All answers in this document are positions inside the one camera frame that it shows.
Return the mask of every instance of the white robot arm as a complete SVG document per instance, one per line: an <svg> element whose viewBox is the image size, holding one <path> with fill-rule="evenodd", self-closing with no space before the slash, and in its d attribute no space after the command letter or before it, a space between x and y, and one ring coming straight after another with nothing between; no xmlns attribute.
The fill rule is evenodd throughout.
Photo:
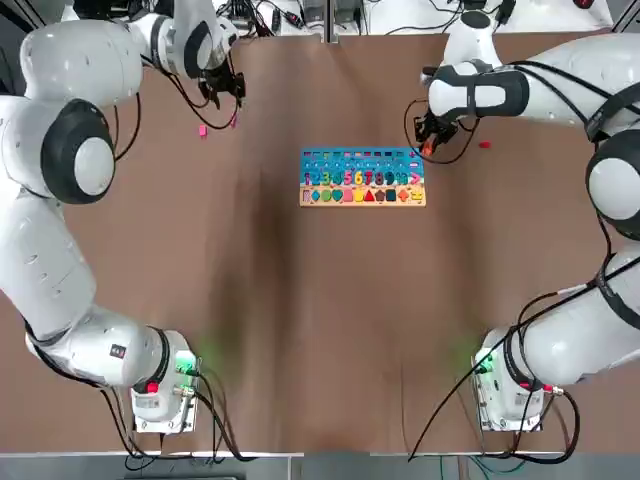
<svg viewBox="0 0 640 480"><path fill-rule="evenodd" d="M590 140L601 143L587 165L588 193L598 214L629 239L606 267L607 274L627 266L624 271L608 282L599 275L584 285L581 295L526 330L522 350L516 333L477 370L482 428L519 430L533 390L523 428L530 430L541 413L542 384L573 384L640 356L640 86L635 83L640 35L582 38L502 65L492 27L481 12L463 14L443 63L423 69L429 107L415 120L423 155L447 142L457 131L456 121L467 115L585 128ZM474 360L481 360L505 333L490 332Z"/></svg>
<svg viewBox="0 0 640 480"><path fill-rule="evenodd" d="M100 107L138 92L141 55L240 101L244 80L227 61L236 36L210 0L181 0L174 18L128 24L74 19L67 9L65 21L22 43L25 96L0 96L0 289L24 318L33 353L74 377L130 387L144 431L193 429L192 399L182 393L196 359L179 333L95 305L95 279L60 205L108 192L114 151Z"/></svg>

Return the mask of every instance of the wire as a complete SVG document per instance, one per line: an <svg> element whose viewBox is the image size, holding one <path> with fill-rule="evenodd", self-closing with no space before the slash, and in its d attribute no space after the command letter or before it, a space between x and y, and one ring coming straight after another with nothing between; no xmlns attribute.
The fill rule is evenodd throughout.
<svg viewBox="0 0 640 480"><path fill-rule="evenodd" d="M144 55L140 55L140 57L142 57L142 59L153 65L153 62L151 61L150 58L144 56ZM229 66L231 69L231 74L235 76L236 72L235 72L235 68L233 66L233 59L231 57L231 52L229 52ZM184 87L182 86L182 84L180 83L180 80L175 76L172 75L170 73L167 73L163 70L158 69L158 71L164 75L175 87L175 89L178 91L178 93L180 93L180 95L182 96L182 98L184 99L184 101L187 103L187 105L189 106L189 108L191 109L191 111L202 121L202 123L204 123L205 125L207 125L209 128L213 128L214 130L224 130L225 128L228 128L234 121L234 119L236 118L236 115L238 114L238 109L240 107L240 99L238 98L238 96L236 95L236 104L235 104L235 109L233 111L233 114L231 115L231 118L229 118L229 120L227 121L227 123L225 123L224 125L214 125L211 122L209 122L206 118L204 118L202 115L200 115L200 113L198 112L197 109L199 108L203 108L204 106L206 106L209 103L209 100L207 99L205 101L204 104L202 105L197 105L195 104L190 98L189 95L187 94L187 92L185 91Z"/></svg>
<svg viewBox="0 0 640 480"><path fill-rule="evenodd" d="M457 20L458 13L460 13L460 11L461 11L460 7L458 7L458 10L451 15L451 18L441 25L435 25L432 27L410 27L410 26L399 27L399 28L394 28L393 30L385 33L385 35L393 35L394 33L400 32L402 30L419 30L424 32L429 30L438 30L439 28L443 28L443 27L444 27L444 30L442 31L442 33L444 33L447 30L447 28L449 28L451 24L453 24Z"/></svg>
<svg viewBox="0 0 640 480"><path fill-rule="evenodd" d="M0 47L0 54L2 54L2 61L4 62L5 67L7 68L7 74L9 75L9 82L11 83L11 94L16 94L16 83L13 79L13 71L11 69L11 65L9 64L9 60L7 60L7 54L4 51L4 48Z"/></svg>
<svg viewBox="0 0 640 480"><path fill-rule="evenodd" d="M433 6L436 12L448 12L448 13L456 13L456 14L460 13L460 7L456 8L455 10L449 10L448 8L438 7L433 0L429 0L429 3Z"/></svg>
<svg viewBox="0 0 640 480"><path fill-rule="evenodd" d="M485 480L489 480L489 475L487 474L487 470L484 469L484 467L482 465L480 465L475 458L473 457L467 457L467 462L469 461L469 459L471 459L473 461L473 463L475 464L476 467L478 467L478 469L482 472L482 476L484 477Z"/></svg>
<svg viewBox="0 0 640 480"><path fill-rule="evenodd" d="M464 123L462 123L462 120L458 120L458 126L459 126L461 129L463 129L465 132L469 132L469 133L473 132L473 127L471 127L471 128L466 127L466 126L464 125Z"/></svg>
<svg viewBox="0 0 640 480"><path fill-rule="evenodd" d="M129 143L127 144L127 146L124 147L124 150L116 155L116 158L115 158L116 162L120 160L122 157L124 157L129 152L129 150L131 150L131 147L133 147L133 144L138 138L138 133L140 133L140 123L142 121L142 102L140 101L140 92L136 93L136 108L137 108L136 126L133 130L133 135L131 136L131 140L129 140Z"/></svg>
<svg viewBox="0 0 640 480"><path fill-rule="evenodd" d="M27 13L27 11L24 9L24 7L22 6L22 4L16 0L15 2L13 2L16 4L16 6L20 9L20 11L22 12L22 14L25 16L25 18L27 20L29 20L29 23L31 23L31 25L33 25L35 28L38 28L38 24L36 22L33 21L33 18L31 18L31 16Z"/></svg>
<svg viewBox="0 0 640 480"><path fill-rule="evenodd" d="M640 257L637 257L637 258L633 259L632 261L630 261L629 263L626 263L625 265L623 265L622 267L618 268L614 272L606 274L604 277L605 277L606 280L610 280L610 279L615 278L618 275L626 272L630 268L635 267L638 264L640 264ZM491 355L493 352L495 352L498 348L500 348L504 344L504 342L507 340L507 338L510 337L513 334L514 330L517 330L519 328L524 328L527 325L530 325L531 323L535 322L541 316L546 315L548 312L554 310L555 308L558 308L558 307L560 307L562 305L565 305L568 302L571 302L572 300L575 300L576 298L581 297L582 295L592 291L594 288L596 288L595 282L589 282L588 284L586 284L586 286L584 288L582 288L582 289L580 289L578 291L574 291L573 293L569 294L565 298L563 298L561 300L558 300L557 302L555 302L555 303L543 308L539 312L533 314L531 317L529 317L526 320L524 320L520 324L520 326L515 326L514 325L514 326L510 327L509 330L507 331L507 333L505 333L502 336L502 338L500 338L500 340L498 340L495 343L495 345L493 345L493 347L491 347L489 352L487 352L484 357L482 357L479 361L477 361L469 369L469 371L464 376L462 376L460 378L460 380L453 386L453 388L449 391L449 393L447 393L447 395L444 397L444 399L438 404L436 409L433 411L433 413L429 417L429 420L427 421L427 423L426 423L425 427L423 428L422 432L420 433L420 436L418 437L418 440L416 441L416 444L413 447L413 450L412 450L412 452L411 452L411 454L409 456L409 461L413 460L416 457L416 452L418 451L418 448L420 448L420 444L422 443L422 440L424 439L425 435L429 431L429 428L431 427L431 425L435 421L435 419L438 416L438 414L440 413L440 411L447 404L449 399L455 394L456 390L459 389L460 386L476 371L476 369L478 368L479 365L482 364L482 362L484 362L487 358L489 358L489 355ZM572 398L570 400L570 402L572 403L572 406L573 406L573 404L575 403L575 400L573 400L573 398Z"/></svg>
<svg viewBox="0 0 640 480"><path fill-rule="evenodd" d="M574 83L577 83L578 85L591 90L594 93L597 93L598 95L600 95L601 97L604 98L611 98L613 95L609 92L607 92L606 90L601 89L600 87L593 85L592 83L587 82L586 80L583 80L580 77L576 77L575 75L572 75L569 72L565 72L564 70L560 70L557 67L554 67L552 65L547 65L546 63L540 63L540 62L534 62L531 60L519 60L516 62L511 62L509 65L512 66L529 66L529 67L535 67L535 68L539 68L541 70L546 70L548 72L551 73L555 73L556 75L559 75L561 77L564 77L568 80L573 81ZM640 115L640 108L636 107L635 105L627 105L625 107L627 110L629 110L630 112L635 113L636 115Z"/></svg>
<svg viewBox="0 0 640 480"><path fill-rule="evenodd" d="M487 15L493 15L494 13L496 13L498 11L498 9L502 6L502 3L500 3L497 7L492 8L491 10L489 10L488 12L485 12L484 10L482 10L483 13L486 13Z"/></svg>
<svg viewBox="0 0 640 480"><path fill-rule="evenodd" d="M38 11L35 8L33 8L33 4L29 0L24 0L24 2L29 6L29 8L33 11L33 13L36 14L36 17L38 17L38 20L42 22L42 25L46 25L47 22L45 22L40 16L40 14L38 13Z"/></svg>
<svg viewBox="0 0 640 480"><path fill-rule="evenodd" d="M115 120L115 124L116 124L116 138L113 141L113 150L115 151L116 148L118 147L118 139L120 137L120 116L118 115L118 107L116 107L115 105L113 106L113 118Z"/></svg>
<svg viewBox="0 0 640 480"><path fill-rule="evenodd" d="M200 378L204 383L205 388L207 389L207 393L209 394L209 399L211 400L211 406L214 406L215 403L213 401L213 398L214 398L213 389L211 388L211 384L209 383L209 380L207 380L207 377L205 377L204 375L198 375L198 378ZM215 422L213 422L213 455L212 455L211 461L216 465L219 465L224 461L224 458L222 459L216 458L216 455L218 453L218 448L220 447L221 442L222 442L222 433L220 434L220 439L218 440L218 442L216 442L216 424Z"/></svg>
<svg viewBox="0 0 640 480"><path fill-rule="evenodd" d="M231 440L231 438L229 437L229 434L227 433L227 430L225 429L225 426L224 426L222 420L220 419L220 416L218 415L218 412L214 408L213 404L209 401L209 399L207 397L205 397L204 395L202 395L200 392L195 392L195 397L198 400L200 400L202 403L204 403L205 407L207 407L207 409L209 409L209 411L211 412L211 416L213 417L213 421L217 424L218 428L220 429L220 433L222 435L222 438L224 439L224 442L226 443L227 447L229 448L229 450L233 454L233 457L236 460L238 460L239 462L252 462L253 460L257 460L258 457L245 457L244 455L242 455L240 453L240 451L238 450L238 447L235 444L235 442L233 442Z"/></svg>
<svg viewBox="0 0 640 480"><path fill-rule="evenodd" d="M22 30L24 33L33 32L33 25L27 22L24 18L14 12L4 3L0 2L0 15L6 18L9 22L13 23L16 27Z"/></svg>
<svg viewBox="0 0 640 480"><path fill-rule="evenodd" d="M483 463L482 460L480 460L479 457L469 457L476 465L478 465L480 468L486 470L489 473L492 473L493 475L509 475L510 473L515 473L518 472L520 470L522 470L522 468L525 466L525 464L527 463L526 460L520 460L520 462L518 462L518 464L513 467L510 468L508 470L496 470L495 468L491 468L489 467L487 464Z"/></svg>
<svg viewBox="0 0 640 480"><path fill-rule="evenodd" d="M165 75L169 81L173 84L174 87L176 87L176 90L178 90L178 92L180 93L180 95L182 96L182 98L184 99L185 102L187 102L187 105L189 106L189 108L191 109L191 111L202 121L202 123L204 123L206 126L208 126L209 128L213 128L214 130L224 130L225 128L228 128L232 123L233 120L235 119L237 113L238 113L238 108L240 105L240 101L238 100L238 98L236 97L236 105L235 105L235 109L233 111L233 114L231 115L231 118L229 118L229 120L227 121L227 123L225 123L224 125L214 125L211 122L209 122L209 120L207 120L206 118L204 118L202 115L200 115L200 112L198 112L197 110L197 106L193 104L193 102L191 101L191 99L189 98L189 96L187 95L187 93L180 87L180 84L176 83L176 80L174 80L174 78L172 78L170 75Z"/></svg>
<svg viewBox="0 0 640 480"><path fill-rule="evenodd" d="M455 157L453 157L450 160L444 160L444 161L436 161L433 160L432 158L429 157L425 157L424 155L422 155L422 153L420 151L418 151L411 143L411 139L409 138L409 131L407 130L407 117L409 115L409 111L411 110L411 107L413 107L416 103L426 103L426 99L424 98L417 98L415 100L412 100L409 105L407 105L407 108L404 111L404 136L407 139L407 143L409 145L409 147L411 147L411 149L413 150L413 153L415 153L416 155L418 155L422 160L424 160L425 162L428 163L433 163L436 165L451 165L452 163L457 162L458 160L460 160L462 158L462 156L466 153L467 149L469 148L469 145L471 144L471 140L473 139L473 136L476 133L476 129L478 128L478 125L480 124L480 119L476 118L475 123L473 125L473 127L471 127L471 129L467 130L466 127L463 127L463 130L465 131L470 131L470 135L467 138L467 142L465 143L465 145L462 147L462 150L460 151L460 153L458 155L456 155Z"/></svg>
<svg viewBox="0 0 640 480"><path fill-rule="evenodd" d="M524 455L517 452L511 454L512 457L518 458L520 460L525 460L531 463L537 463L540 465L557 465L557 464L566 462L567 460L569 460L569 458L571 458L571 455L573 455L573 452L578 446L578 440L580 438L580 408L578 407L578 404L576 403L575 399L569 392L565 391L562 397L566 398L571 404L571 408L573 409L573 418L574 418L573 436L571 437L571 444L566 449L566 451L562 455L556 458L538 458L538 457L532 457L531 455Z"/></svg>
<svg viewBox="0 0 640 480"><path fill-rule="evenodd" d="M587 124L587 117L578 109L578 107L576 107L576 105L569 100L569 98L567 98L567 96L562 93L560 90L558 90L551 82L549 82L546 78L544 78L542 75L533 72L527 68L521 67L520 65L513 65L512 67L515 70L518 70L520 72L526 73L527 75L530 75L531 77L535 78L536 80L538 80L540 83L542 83L545 87L547 87L549 90L551 90L553 93L555 93L560 100L562 100L567 107L569 107L571 109L571 111L573 113L575 113L576 117L578 117L580 119L580 121L583 124Z"/></svg>

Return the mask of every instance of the black cable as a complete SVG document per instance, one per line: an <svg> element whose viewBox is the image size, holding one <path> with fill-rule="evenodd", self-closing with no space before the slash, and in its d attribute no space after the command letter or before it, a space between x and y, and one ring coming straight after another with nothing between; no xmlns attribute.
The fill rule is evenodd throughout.
<svg viewBox="0 0 640 480"><path fill-rule="evenodd" d="M22 30L24 33L33 32L34 28L24 18L14 12L6 4L0 2L0 15L13 23L16 27Z"/></svg>
<svg viewBox="0 0 640 480"><path fill-rule="evenodd" d="M577 83L578 85L591 90L593 93L597 93L598 95L600 95L601 97L604 98L611 98L613 95L609 92L607 92L606 90L603 90L602 88L593 85L592 83L587 82L586 80L583 80L580 77L576 77L575 75L569 73L569 72L565 72L564 70L560 70L557 67L554 67L552 65L547 65L546 63L540 63L540 62L534 62L531 60L518 60L516 62L511 62L509 65L514 65L514 66L528 66L528 67L535 67L535 68L539 68L541 70L546 70L548 72L551 73L555 73L556 75L559 75L561 77L566 78L567 80L571 80L574 83ZM625 107L627 110L635 113L636 115L640 115L640 108L636 107L635 105L627 105Z"/></svg>
<svg viewBox="0 0 640 480"><path fill-rule="evenodd" d="M635 267L636 265L640 264L640 257L637 257L635 259L633 259L632 261L630 261L629 263L623 265L622 267L618 268L616 271L605 275L605 279L606 280L610 280L612 278L617 277L618 275L626 272L627 270L629 270L630 268ZM409 456L409 461L413 460L416 457L416 452L418 451L418 448L420 448L420 443L422 443L422 440L424 439L424 436L427 434L429 428L431 427L431 425L433 424L434 420L436 419L436 417L438 416L438 414L440 413L440 411L442 410L442 408L444 408L444 406L447 404L447 402L449 401L449 399L455 394L455 392L464 384L464 382L471 376L473 375L473 372L476 371L476 369L478 368L478 366L480 366L482 364L482 362L484 362L487 358L489 358L489 355L491 355L494 351L496 351L498 348L500 348L500 346L502 346L504 344L504 342L507 340L508 337L510 337L513 334L514 330L517 330L518 328L524 328L527 325L530 325L531 323L535 322L538 318L540 318L541 316L547 314L548 312L550 312L551 310L560 307L572 300L575 300L576 298L581 297L582 295L590 292L591 290L593 290L596 287L595 282L589 282L588 284L586 284L586 287L582 290L579 290L577 292L574 292L573 294L558 300L557 302L545 307L544 309L540 310L539 312L533 314L531 317L527 318L525 321L523 321L519 327L517 326L512 326L509 328L509 330L507 331L507 333L505 333L502 338L500 340L498 340L498 342L496 342L496 344L491 347L491 349L489 350L489 352L482 357L478 362L476 362L471 369L469 369L469 371L460 379L458 380L458 382L454 385L454 387L449 391L449 393L445 396L445 398L438 404L438 406L436 407L436 409L434 410L434 412L431 414L431 417L429 418L429 420L427 421L426 426L424 427L424 429L422 430L420 437L418 438L418 441L416 442L413 451L411 452L411 455Z"/></svg>
<svg viewBox="0 0 640 480"><path fill-rule="evenodd" d="M576 447L578 446L578 440L580 438L580 408L578 407L578 403L569 392L565 391L561 396L565 397L569 401L569 403L571 404L571 408L573 409L573 436L571 437L571 443L567 447L567 450L562 455L555 458L538 458L517 452L512 453L511 457L517 458L519 460L525 460L531 463L537 463L540 465L558 465L560 463L566 462L567 460L569 460L569 458L571 458L571 455L573 455L573 452L575 452Z"/></svg>
<svg viewBox="0 0 640 480"><path fill-rule="evenodd" d="M33 13L36 14L36 17L38 17L38 20L40 20L42 22L42 25L46 25L47 22L45 22L42 17L40 16L40 14L38 13L38 11L33 8L33 4L30 2L30 0L24 0L24 2L27 4L27 6L33 11Z"/></svg>
<svg viewBox="0 0 640 480"><path fill-rule="evenodd" d="M202 380L202 382L204 383L204 386L207 389L207 393L209 394L209 399L211 400L211 406L214 407L215 402L213 401L213 398L214 398L213 389L211 388L211 384L209 383L209 380L207 379L207 377L205 377L202 374L199 374L198 378ZM220 433L220 438L218 439L218 442L216 442L216 422L213 422L213 446L212 446L213 454L211 457L211 461L216 465L220 465L224 461L224 458L220 458L220 459L216 458L218 449L220 448L221 443L222 443L222 432Z"/></svg>
<svg viewBox="0 0 640 480"><path fill-rule="evenodd" d="M257 9L260 5L262 5L263 3L267 3L269 5L271 5L273 8L275 8L276 10L278 10L280 13L285 13L285 11L283 9L281 9L279 6L277 6L275 3L273 3L271 0L259 0L258 3L256 3L255 8Z"/></svg>
<svg viewBox="0 0 640 480"><path fill-rule="evenodd" d="M13 80L13 70L11 69L11 65L9 64L9 60L7 59L7 54L4 51L4 48L0 47L0 54L2 54L2 61L4 62L5 67L7 68L7 75L9 75L9 83L11 84L11 94L15 95L16 91L16 83Z"/></svg>
<svg viewBox="0 0 640 480"><path fill-rule="evenodd" d="M183 95L183 97L187 97L187 102L191 103L191 105L193 106L193 108L197 108L202 109L204 107L206 107L207 105L209 105L209 103L211 102L210 99L205 98L204 102L202 104L196 104L193 100L191 100L191 98L189 97L189 95L187 94L187 91L184 89L184 87L182 86L182 83L180 82L180 79L175 76L175 75L171 75L170 77L171 79L173 79L175 81L175 83L173 84L174 87L176 87L178 89L178 91Z"/></svg>
<svg viewBox="0 0 640 480"><path fill-rule="evenodd" d="M258 457L245 457L240 453L240 451L237 448L237 445L229 438L229 434L227 433L227 430L225 429L225 426L222 420L220 419L218 412L214 408L213 404L209 401L209 399L207 399L207 397L202 395L200 392L195 392L195 397L198 400L200 400L202 403L204 403L205 407L207 407L207 409L211 412L213 421L218 425L222 438L224 439L225 444L233 454L233 457L239 462L252 462L253 460L257 460Z"/></svg>
<svg viewBox="0 0 640 480"><path fill-rule="evenodd" d="M343 30L349 30L347 27L345 27L343 24L341 23L336 23L334 24L336 27L340 27ZM324 27L324 22L322 23L313 23L313 24L307 24L307 28L311 29L311 28L317 28L317 27Z"/></svg>
<svg viewBox="0 0 640 480"><path fill-rule="evenodd" d="M385 33L385 35L393 35L396 32L400 32L402 30L419 30L419 31L428 31L428 30L437 30L439 28L449 28L449 26L451 26L451 24L456 20L455 19L456 14L454 14L454 18L450 18L448 21L446 21L445 23L443 23L442 25L435 25L433 27L398 27L398 28L394 28L393 30Z"/></svg>
<svg viewBox="0 0 640 480"><path fill-rule="evenodd" d="M229 120L227 121L227 123L225 123L224 125L214 125L211 122L209 122L206 118L204 118L202 115L200 115L200 112L198 112L196 106L193 104L193 102L191 101L191 99L189 98L189 96L187 95L187 93L182 90L180 88L180 86L175 82L175 80L171 77L171 76L166 76L169 81L173 84L174 87L176 87L176 90L178 90L178 92L180 93L180 95L182 96L182 98L184 99L185 102L187 102L187 105L189 106L189 108L191 109L191 111L202 121L202 123L204 123L206 126L208 126L209 128L213 128L214 130L224 130L225 128L228 128L232 123L233 120L236 116L236 114L238 113L238 107L240 105L240 101L238 100L238 98L236 97L236 105L235 105L235 109L233 111L233 114L231 115L231 118L229 118Z"/></svg>
<svg viewBox="0 0 640 480"><path fill-rule="evenodd" d="M461 129L463 129L465 132L468 132L468 133L473 132L473 127L469 128L469 127L465 126L465 124L464 124L464 123L462 123L462 120L458 120L458 122L457 122L457 123L458 123L458 126L459 126Z"/></svg>
<svg viewBox="0 0 640 480"><path fill-rule="evenodd" d="M470 131L469 137L467 138L467 142L464 144L464 146L462 147L462 150L460 151L460 153L458 155L456 155L455 157L453 157L450 160L444 160L444 161L435 161L432 158L429 157L425 157L424 155L422 155L422 152L418 151L413 144L411 143L411 139L409 138L409 131L407 130L407 117L409 115L409 110L411 110L411 107L414 106L416 103L423 103L426 102L426 99L422 99L422 98L417 98L415 100L412 100L409 105L407 105L407 108L404 111L404 136L407 139L407 143L409 145L409 147L411 147L411 149L413 150L413 153L415 153L416 155L418 155L422 160L424 160L425 162L428 163L433 163L435 165L451 165L452 163L457 162L458 160L460 160L462 158L462 156L466 153L467 149L469 148L469 145L471 144L471 140L473 140L473 136L476 133L476 130L478 128L478 125L480 124L480 119L476 118L475 123L473 125L473 127L471 127L470 130L467 130L466 127L463 128L463 130L467 130Z"/></svg>
<svg viewBox="0 0 640 480"><path fill-rule="evenodd" d="M33 18L31 18L31 16L27 13L24 7L20 4L19 0L16 0L13 3L20 9L22 14L27 18L27 20L29 20L29 23L31 23L31 25L33 25L34 28L38 28L38 24L33 21Z"/></svg>
<svg viewBox="0 0 640 480"><path fill-rule="evenodd" d="M145 62L153 65L153 62L151 61L150 58L148 58L148 57L146 57L144 55L140 55L140 57L142 57L142 59ZM235 72L235 67L233 65L233 58L231 57L231 52L229 52L228 59L229 59L229 67L231 69L231 74L235 75L236 72ZM207 105L209 103L209 100L206 100L203 105L197 105L197 104L193 103L193 101L189 98L189 95L187 95L187 92L182 87L182 84L180 83L180 80L177 77L175 77L175 75L172 75L170 73L164 72L164 71L162 71L160 69L158 69L158 71L162 75L164 75L173 84L173 86L178 91L178 93L180 93L180 95L182 96L184 101L187 103L187 105L189 106L191 111L202 121L202 123L204 123L205 125L207 125L210 128L213 128L214 130L224 130L225 128L228 128L233 123L234 118L238 114L238 108L240 107L240 100L238 99L237 95L236 95L235 109L233 111L233 114L231 115L231 118L229 118L227 123L225 123L224 125L214 125L211 122L209 122L207 119L205 119L202 115L200 115L200 113L197 111L198 108L202 108L205 105Z"/></svg>
<svg viewBox="0 0 640 480"><path fill-rule="evenodd" d="M498 11L498 9L502 6L502 4L498 5L497 7L492 8L491 10L489 10L488 12L485 12L484 10L482 10L483 13L487 14L487 15L493 15L494 13L496 13Z"/></svg>
<svg viewBox="0 0 640 480"><path fill-rule="evenodd" d="M120 139L120 116L118 115L118 107L113 106L113 118L116 124L116 138L113 141L113 151L116 151L118 147L118 140Z"/></svg>
<svg viewBox="0 0 640 480"><path fill-rule="evenodd" d="M569 100L569 98L567 98L567 96L564 93L562 93L551 82L549 82L549 80L547 80L542 75L540 75L540 74L538 74L536 72L533 72L533 71L531 71L531 70L529 70L527 68L521 67L520 65L513 65L512 64L512 67L515 70L523 72L523 73L535 78L540 83L542 83L545 87L547 87L549 90L551 90L553 93L555 93L560 98L560 100L562 100L567 105L567 107L569 107L571 109L571 111L573 113L575 113L576 117L578 117L583 124L585 124L585 125L587 124L587 121L588 121L587 117L578 109L578 107L576 107L576 105L571 100Z"/></svg>
<svg viewBox="0 0 640 480"><path fill-rule="evenodd" d="M124 147L124 150L116 155L116 158L115 158L116 162L120 160L122 157L124 157L129 152L129 150L131 150L131 147L133 147L133 144L138 138L138 133L140 133L140 122L142 121L142 102L140 101L140 92L136 93L136 108L137 108L137 117L136 117L136 126L133 130L133 135L131 136L131 140L129 140L129 143L127 144L127 146Z"/></svg>
<svg viewBox="0 0 640 480"><path fill-rule="evenodd" d="M429 3L436 10L436 12L448 12L448 13L456 13L456 14L459 13L460 7L458 7L455 10L449 10L448 8L440 8L440 7L438 7L433 0L429 0Z"/></svg>

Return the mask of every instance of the tabletop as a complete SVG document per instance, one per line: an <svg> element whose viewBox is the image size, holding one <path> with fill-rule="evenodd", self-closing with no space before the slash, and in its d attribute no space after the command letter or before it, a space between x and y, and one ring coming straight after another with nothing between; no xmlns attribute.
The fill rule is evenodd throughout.
<svg viewBox="0 0 640 480"><path fill-rule="evenodd" d="M575 36L510 34L496 46L507 62ZM490 328L598 268L604 243L579 129L483 119L459 163L427 166L425 208L298 206L301 149L405 145L402 114L424 95L418 72L439 61L445 41L241 44L246 105L234 129L206 140L171 84L147 71L140 137L110 193L65 209L96 301L185 334L222 378L243 451L405 451L403 436L411 447ZM231 107L227 98L205 114L224 123ZM133 102L120 109L121 142L134 113ZM122 451L100 395L27 352L4 297L0 314L0 451ZM637 374L628 365L570 388L582 410L579 450L638 451ZM165 451L211 450L202 412L196 432L168 437ZM473 415L465 388L419 450L478 451ZM497 449L507 440L488 438ZM157 449L155 437L142 442ZM555 418L521 446L562 450Z"/></svg>
<svg viewBox="0 0 640 480"><path fill-rule="evenodd" d="M226 0L214 0L219 7ZM394 34L437 34L456 19L458 22L458 2L455 0L362 0L366 21L361 30L353 22L336 25L336 34L343 35L385 35L398 28ZM487 0L484 11L495 17L502 0ZM300 12L297 0L273 0L255 2L258 10L270 25L275 6L296 15ZM572 0L518 0L508 23L500 26L497 33L514 32L579 32L609 28L613 25L606 0L595 0L591 8L579 9ZM298 29L282 21L280 35L321 34L322 22L310 22L306 28Z"/></svg>

